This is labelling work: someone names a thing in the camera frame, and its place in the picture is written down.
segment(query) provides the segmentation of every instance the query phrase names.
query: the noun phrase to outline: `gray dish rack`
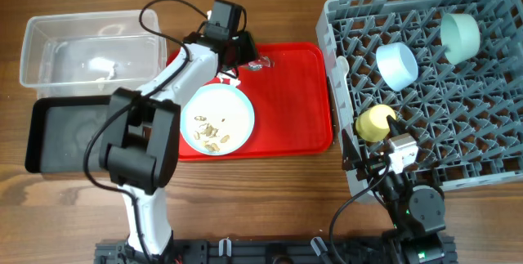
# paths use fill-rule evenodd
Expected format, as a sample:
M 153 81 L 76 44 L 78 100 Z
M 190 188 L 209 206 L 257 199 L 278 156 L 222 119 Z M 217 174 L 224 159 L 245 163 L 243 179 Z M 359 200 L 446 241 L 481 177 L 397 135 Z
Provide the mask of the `gray dish rack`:
M 479 54 L 458 65 L 441 46 L 447 13 L 474 16 L 481 31 Z M 455 190 L 523 178 L 521 0 L 328 0 L 316 34 L 340 132 L 362 155 L 384 144 L 358 139 L 353 123 L 370 106 L 388 104 L 421 147 L 411 181 Z M 400 92 L 383 82 L 375 60 L 379 46 L 396 42 L 411 48 L 419 66 L 418 80 Z M 341 133 L 338 140 L 343 147 Z

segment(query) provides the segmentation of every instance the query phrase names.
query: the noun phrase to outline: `white cup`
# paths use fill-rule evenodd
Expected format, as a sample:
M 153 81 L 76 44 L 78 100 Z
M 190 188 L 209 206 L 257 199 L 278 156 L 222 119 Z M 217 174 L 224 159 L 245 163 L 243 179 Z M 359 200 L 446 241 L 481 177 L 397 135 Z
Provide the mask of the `white cup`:
M 383 80 L 394 91 L 402 90 L 418 78 L 416 57 L 404 43 L 378 47 L 376 62 Z
M 441 19 L 441 44 L 445 56 L 456 65 L 477 55 L 480 50 L 480 29 L 473 16 L 446 14 Z

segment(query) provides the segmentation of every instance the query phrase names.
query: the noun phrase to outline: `red tray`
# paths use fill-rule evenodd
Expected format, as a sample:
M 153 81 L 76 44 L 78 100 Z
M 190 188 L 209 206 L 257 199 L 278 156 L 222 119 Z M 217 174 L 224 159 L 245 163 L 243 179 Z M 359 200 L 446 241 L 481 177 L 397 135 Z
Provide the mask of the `red tray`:
M 247 142 L 234 153 L 211 156 L 193 150 L 180 136 L 180 161 L 318 154 L 328 149 L 333 128 L 319 48 L 312 43 L 277 43 L 260 44 L 257 49 L 275 66 L 240 71 L 238 89 L 253 103 L 255 116 Z M 176 55 L 169 57 L 168 64 Z

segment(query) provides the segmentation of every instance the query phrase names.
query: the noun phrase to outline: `wooden surface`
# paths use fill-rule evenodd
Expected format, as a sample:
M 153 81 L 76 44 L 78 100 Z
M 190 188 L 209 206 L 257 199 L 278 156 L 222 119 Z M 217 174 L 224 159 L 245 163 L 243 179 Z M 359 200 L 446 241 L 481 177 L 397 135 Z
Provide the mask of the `wooden surface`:
M 137 9 L 148 1 L 0 0 L 0 262 L 92 263 L 95 243 L 127 235 L 119 195 L 94 188 L 83 175 L 25 171 L 35 92 L 19 85 L 19 60 L 32 16 Z M 212 6 L 212 0 L 189 1 Z M 317 43 L 315 24 L 326 0 L 231 1 L 247 8 L 248 29 L 259 43 Z M 199 24 L 184 7 L 164 3 L 155 10 L 163 32 L 178 38 Z M 179 239 L 327 236 L 332 215 L 349 197 L 338 144 L 308 157 L 179 163 L 167 190 Z M 522 183 L 447 195 L 447 233 L 456 237 L 460 262 L 523 262 Z M 378 205 L 354 204 L 338 222 L 338 235 L 391 228 Z

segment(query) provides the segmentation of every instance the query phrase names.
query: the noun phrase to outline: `round white plate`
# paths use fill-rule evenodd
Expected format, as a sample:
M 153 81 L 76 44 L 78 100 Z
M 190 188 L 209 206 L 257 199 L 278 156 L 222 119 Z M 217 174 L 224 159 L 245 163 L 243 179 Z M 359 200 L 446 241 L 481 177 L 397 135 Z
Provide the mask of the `round white plate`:
M 205 121 L 195 117 L 205 117 Z M 218 129 L 217 137 L 209 139 L 204 134 L 196 139 L 204 124 L 210 123 Z M 187 144 L 202 154 L 224 155 L 239 149 L 251 136 L 254 128 L 254 109 L 250 100 L 239 89 L 227 84 L 209 84 L 201 87 L 181 112 L 180 132 Z M 227 142 L 221 139 L 228 135 Z M 220 148 L 212 152 L 203 141 L 216 143 Z

